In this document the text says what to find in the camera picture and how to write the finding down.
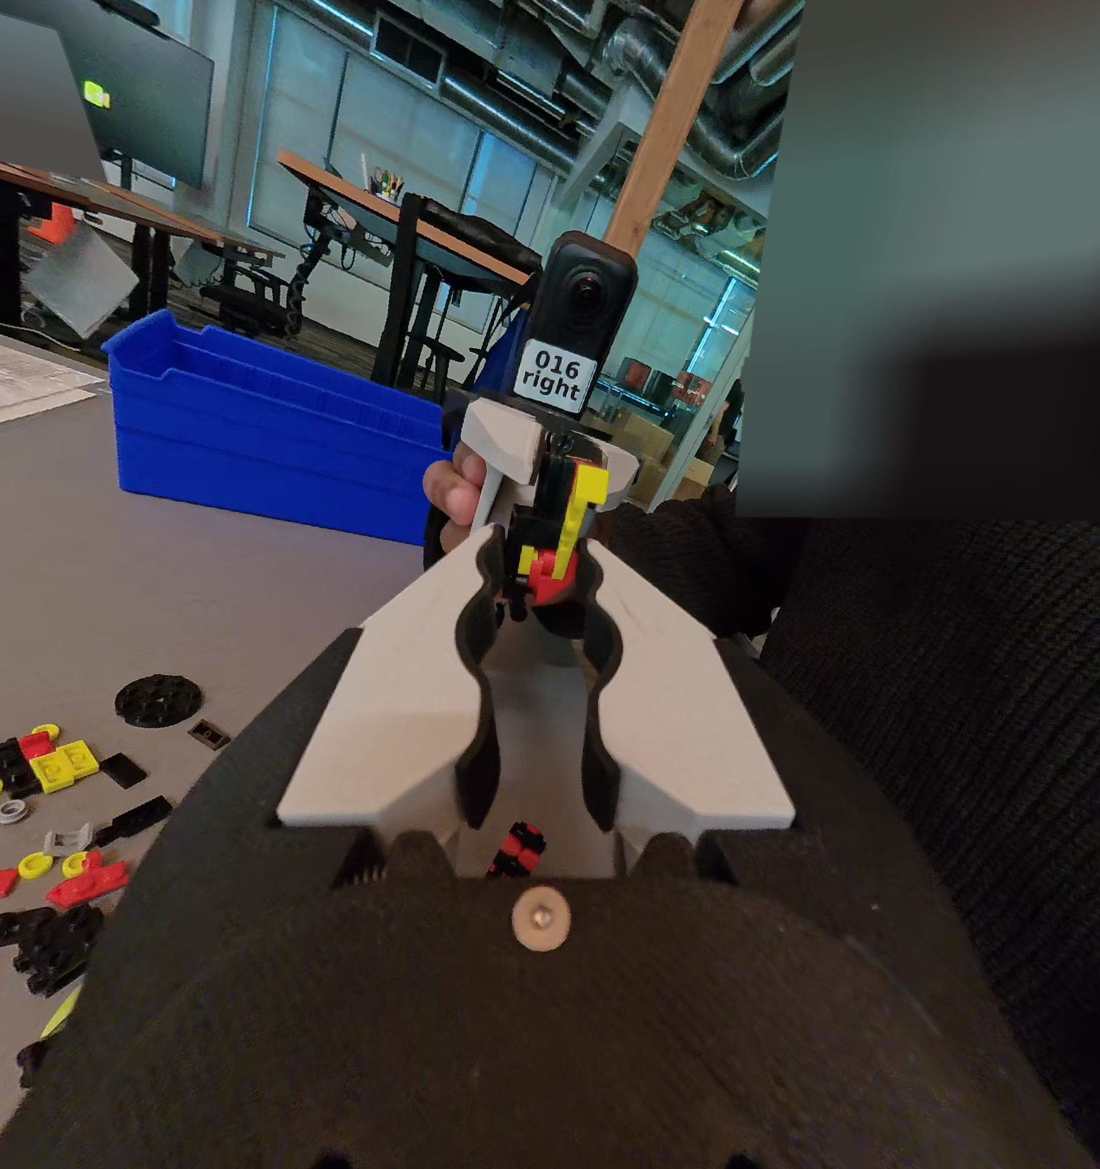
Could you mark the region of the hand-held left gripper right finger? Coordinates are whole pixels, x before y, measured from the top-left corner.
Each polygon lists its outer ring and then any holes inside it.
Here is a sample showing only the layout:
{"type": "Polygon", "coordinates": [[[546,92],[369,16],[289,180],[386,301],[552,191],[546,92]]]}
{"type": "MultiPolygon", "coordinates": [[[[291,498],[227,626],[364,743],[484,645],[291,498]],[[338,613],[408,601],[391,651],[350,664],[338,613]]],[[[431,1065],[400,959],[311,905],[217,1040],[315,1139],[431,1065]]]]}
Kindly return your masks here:
{"type": "Polygon", "coordinates": [[[576,573],[586,699],[581,787],[600,831],[790,828],[793,804],[717,638],[596,542],[576,573]]]}

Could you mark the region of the small red yellow lego assembly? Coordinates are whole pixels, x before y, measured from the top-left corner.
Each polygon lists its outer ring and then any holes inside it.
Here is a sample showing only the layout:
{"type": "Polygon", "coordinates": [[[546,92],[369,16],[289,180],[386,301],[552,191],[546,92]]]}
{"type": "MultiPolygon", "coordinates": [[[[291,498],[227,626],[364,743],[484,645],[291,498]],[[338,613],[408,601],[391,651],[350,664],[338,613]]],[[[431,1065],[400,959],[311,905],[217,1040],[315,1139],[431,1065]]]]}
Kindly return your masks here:
{"type": "Polygon", "coordinates": [[[608,472],[549,458],[532,506],[516,506],[503,536],[503,596],[516,609],[542,609],[576,580],[576,545],[586,515],[607,502],[608,472]]]}

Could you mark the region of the pile of lego pieces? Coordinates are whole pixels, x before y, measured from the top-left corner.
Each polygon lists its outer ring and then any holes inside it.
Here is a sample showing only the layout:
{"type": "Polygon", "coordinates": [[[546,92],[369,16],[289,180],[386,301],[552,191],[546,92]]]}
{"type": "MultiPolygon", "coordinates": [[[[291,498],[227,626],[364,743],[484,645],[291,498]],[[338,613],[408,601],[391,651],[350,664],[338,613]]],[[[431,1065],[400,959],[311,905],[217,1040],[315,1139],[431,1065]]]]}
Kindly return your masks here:
{"type": "Polygon", "coordinates": [[[43,1031],[20,1040],[26,1087],[64,1027],[92,948],[167,826],[177,794],[123,752],[92,752],[55,723],[0,740],[0,985],[47,1002],[43,1031]]]}

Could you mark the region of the person's right forearm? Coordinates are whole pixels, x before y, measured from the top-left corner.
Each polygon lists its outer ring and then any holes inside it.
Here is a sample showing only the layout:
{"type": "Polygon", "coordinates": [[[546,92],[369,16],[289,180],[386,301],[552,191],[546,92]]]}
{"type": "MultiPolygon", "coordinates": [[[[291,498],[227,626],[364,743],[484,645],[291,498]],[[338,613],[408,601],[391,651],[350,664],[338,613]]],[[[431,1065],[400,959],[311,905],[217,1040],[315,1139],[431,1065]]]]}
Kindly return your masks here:
{"type": "Polygon", "coordinates": [[[715,637],[766,637],[805,545],[808,519],[749,519],[737,495],[706,488],[651,515],[617,506],[591,536],[715,637]]]}

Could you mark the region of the long black studded lego strip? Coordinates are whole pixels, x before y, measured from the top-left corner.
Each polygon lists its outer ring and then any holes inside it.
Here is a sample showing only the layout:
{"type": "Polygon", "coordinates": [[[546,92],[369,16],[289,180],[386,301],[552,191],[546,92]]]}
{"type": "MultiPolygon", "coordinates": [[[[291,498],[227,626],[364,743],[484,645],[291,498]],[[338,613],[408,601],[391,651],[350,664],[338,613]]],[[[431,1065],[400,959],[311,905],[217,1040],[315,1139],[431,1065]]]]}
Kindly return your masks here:
{"type": "Polygon", "coordinates": [[[526,821],[516,821],[499,844],[484,877],[486,880],[529,880],[546,848],[543,836],[526,821]]]}

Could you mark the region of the round black lego plate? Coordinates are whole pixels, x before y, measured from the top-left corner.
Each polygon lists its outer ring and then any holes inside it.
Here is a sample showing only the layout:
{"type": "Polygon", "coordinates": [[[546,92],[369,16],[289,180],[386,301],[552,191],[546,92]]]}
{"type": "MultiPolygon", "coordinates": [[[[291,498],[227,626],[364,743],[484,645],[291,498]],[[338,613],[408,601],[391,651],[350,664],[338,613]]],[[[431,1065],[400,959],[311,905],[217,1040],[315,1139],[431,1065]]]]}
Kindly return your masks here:
{"type": "Polygon", "coordinates": [[[115,716],[135,729],[184,723],[204,708],[204,694],[184,675],[146,675],[115,694],[115,716]]]}

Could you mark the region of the person's right hand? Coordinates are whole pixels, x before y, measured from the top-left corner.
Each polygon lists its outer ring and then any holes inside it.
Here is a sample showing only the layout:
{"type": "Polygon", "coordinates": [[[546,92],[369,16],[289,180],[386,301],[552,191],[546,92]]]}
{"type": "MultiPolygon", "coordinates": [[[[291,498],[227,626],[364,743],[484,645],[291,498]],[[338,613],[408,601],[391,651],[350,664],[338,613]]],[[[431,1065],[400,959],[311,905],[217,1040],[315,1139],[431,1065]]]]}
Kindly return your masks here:
{"type": "Polygon", "coordinates": [[[442,560],[468,540],[481,499],[484,477],[484,461],[461,440],[455,444],[448,461],[435,461],[424,470],[421,488],[431,506],[428,519],[435,518],[428,525],[435,535],[424,536],[424,545],[440,548],[435,560],[442,560]]]}

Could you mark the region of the wooden desk with black legs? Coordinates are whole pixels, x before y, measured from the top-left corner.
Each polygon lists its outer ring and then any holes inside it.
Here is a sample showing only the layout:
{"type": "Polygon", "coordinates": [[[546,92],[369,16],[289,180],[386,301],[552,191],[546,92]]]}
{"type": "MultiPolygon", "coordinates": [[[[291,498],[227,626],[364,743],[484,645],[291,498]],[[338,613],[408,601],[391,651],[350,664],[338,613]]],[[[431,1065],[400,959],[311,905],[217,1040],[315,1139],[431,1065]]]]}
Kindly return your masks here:
{"type": "Polygon", "coordinates": [[[277,166],[306,187],[302,224],[311,230],[285,292],[285,335],[299,333],[308,277],[330,244],[355,250],[356,243],[383,243],[391,254],[389,311],[370,370],[380,386],[411,390],[424,346],[442,370],[458,362],[454,349],[428,340],[440,287],[526,305],[520,291],[542,272],[542,255],[496,224],[415,194],[394,204],[289,152],[277,152],[277,166]]]}
{"type": "Polygon", "coordinates": [[[187,238],[214,250],[223,264],[269,268],[281,254],[244,237],[204,228],[129,191],[102,183],[51,177],[0,162],[0,326],[23,322],[20,221],[63,204],[75,214],[112,216],[133,224],[128,322],[167,308],[169,243],[187,238]]]}

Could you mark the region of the stacked blue plastic bin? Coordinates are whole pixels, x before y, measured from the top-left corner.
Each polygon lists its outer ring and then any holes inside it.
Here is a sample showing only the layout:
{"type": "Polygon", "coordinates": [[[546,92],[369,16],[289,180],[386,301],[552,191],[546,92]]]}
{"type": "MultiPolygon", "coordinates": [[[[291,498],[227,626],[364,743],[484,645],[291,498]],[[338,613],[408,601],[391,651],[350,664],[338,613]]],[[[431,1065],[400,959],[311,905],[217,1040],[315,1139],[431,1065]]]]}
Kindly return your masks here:
{"type": "Polygon", "coordinates": [[[119,488],[400,545],[445,461],[421,397],[158,311],[105,346],[119,488]]]}

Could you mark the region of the person's black sweater torso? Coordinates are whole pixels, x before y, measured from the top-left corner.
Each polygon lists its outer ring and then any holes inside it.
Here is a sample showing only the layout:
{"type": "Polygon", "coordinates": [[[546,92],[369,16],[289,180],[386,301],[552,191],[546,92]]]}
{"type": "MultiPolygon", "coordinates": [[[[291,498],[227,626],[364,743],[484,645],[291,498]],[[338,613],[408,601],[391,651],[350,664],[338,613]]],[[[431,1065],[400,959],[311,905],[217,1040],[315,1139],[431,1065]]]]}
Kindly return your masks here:
{"type": "Polygon", "coordinates": [[[903,819],[1100,1162],[1100,523],[742,531],[766,670],[903,819]]]}

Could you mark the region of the white leaning board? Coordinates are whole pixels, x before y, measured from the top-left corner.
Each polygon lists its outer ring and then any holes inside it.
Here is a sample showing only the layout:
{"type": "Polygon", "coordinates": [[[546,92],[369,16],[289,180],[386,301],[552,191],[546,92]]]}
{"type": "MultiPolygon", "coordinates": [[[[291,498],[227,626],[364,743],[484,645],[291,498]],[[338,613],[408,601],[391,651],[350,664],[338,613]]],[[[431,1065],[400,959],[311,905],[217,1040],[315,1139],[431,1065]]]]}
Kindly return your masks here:
{"type": "Polygon", "coordinates": [[[26,277],[26,292],[88,340],[138,287],[138,277],[84,221],[26,277]]]}

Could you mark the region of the black computer monitor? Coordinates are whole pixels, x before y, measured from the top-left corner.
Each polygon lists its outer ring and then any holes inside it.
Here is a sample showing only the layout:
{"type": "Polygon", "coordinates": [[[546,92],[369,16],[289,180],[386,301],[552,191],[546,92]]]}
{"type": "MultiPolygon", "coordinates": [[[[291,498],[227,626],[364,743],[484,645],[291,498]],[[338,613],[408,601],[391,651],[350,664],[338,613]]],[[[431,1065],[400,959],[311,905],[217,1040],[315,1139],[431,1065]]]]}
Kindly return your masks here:
{"type": "Polygon", "coordinates": [[[98,149],[197,187],[211,60],[149,3],[60,3],[55,28],[98,149]]]}

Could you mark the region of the printed paper sheets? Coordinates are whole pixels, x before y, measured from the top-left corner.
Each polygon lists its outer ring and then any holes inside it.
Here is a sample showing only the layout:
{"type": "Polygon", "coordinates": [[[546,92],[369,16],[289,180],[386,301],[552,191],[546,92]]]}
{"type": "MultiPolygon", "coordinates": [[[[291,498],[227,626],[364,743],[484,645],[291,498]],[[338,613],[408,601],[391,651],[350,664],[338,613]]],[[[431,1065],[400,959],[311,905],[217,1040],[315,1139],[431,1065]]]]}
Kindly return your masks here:
{"type": "Polygon", "coordinates": [[[0,343],[0,427],[106,396],[105,377],[0,343]]]}

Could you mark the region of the wooden post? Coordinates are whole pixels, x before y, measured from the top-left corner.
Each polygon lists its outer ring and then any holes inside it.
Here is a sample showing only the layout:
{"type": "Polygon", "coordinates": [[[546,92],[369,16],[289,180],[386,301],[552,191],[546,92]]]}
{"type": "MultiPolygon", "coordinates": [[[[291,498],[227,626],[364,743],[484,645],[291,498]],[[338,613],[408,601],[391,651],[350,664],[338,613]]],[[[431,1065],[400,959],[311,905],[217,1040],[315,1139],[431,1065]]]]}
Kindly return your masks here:
{"type": "Polygon", "coordinates": [[[603,244],[634,258],[645,243],[671,169],[685,145],[706,86],[733,31],[739,0],[698,0],[688,13],[645,132],[615,200],[603,244]]]}

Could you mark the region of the metal ventilation duct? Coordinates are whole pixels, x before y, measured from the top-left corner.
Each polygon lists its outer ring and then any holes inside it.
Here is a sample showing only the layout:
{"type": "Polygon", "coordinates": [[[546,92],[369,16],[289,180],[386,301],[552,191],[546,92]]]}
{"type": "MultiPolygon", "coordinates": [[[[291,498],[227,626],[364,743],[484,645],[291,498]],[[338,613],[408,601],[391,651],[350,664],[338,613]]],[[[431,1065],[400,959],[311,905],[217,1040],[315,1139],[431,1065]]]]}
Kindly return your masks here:
{"type": "MultiPolygon", "coordinates": [[[[802,8],[805,3],[742,6],[679,152],[679,162],[709,183],[757,183],[776,162],[802,8]]],[[[658,24],[627,17],[600,45],[600,68],[615,92],[584,72],[560,72],[560,96],[597,116],[567,187],[584,191],[627,142],[644,138],[638,103],[661,96],[675,51],[678,40],[658,24]]]]}

